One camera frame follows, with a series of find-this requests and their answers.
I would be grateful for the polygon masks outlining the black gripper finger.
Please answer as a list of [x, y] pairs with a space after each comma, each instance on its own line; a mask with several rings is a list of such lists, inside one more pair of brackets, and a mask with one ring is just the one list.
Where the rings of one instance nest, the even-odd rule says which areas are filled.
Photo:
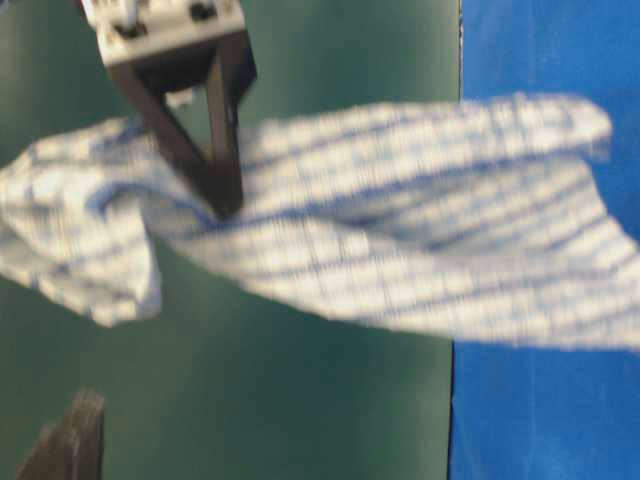
[[16, 479], [102, 479], [106, 400], [81, 389], [55, 424], [45, 425]]

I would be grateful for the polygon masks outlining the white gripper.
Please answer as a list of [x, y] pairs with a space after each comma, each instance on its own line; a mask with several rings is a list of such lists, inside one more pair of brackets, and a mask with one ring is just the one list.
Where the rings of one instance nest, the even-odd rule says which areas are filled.
[[[238, 105], [257, 76], [241, 4], [82, 1], [80, 8], [95, 31], [103, 63], [112, 65], [111, 79], [153, 132], [163, 158], [219, 218], [235, 215], [243, 203]], [[205, 52], [202, 81], [210, 145], [203, 154], [170, 112], [164, 93], [128, 61], [209, 40], [215, 41]]]

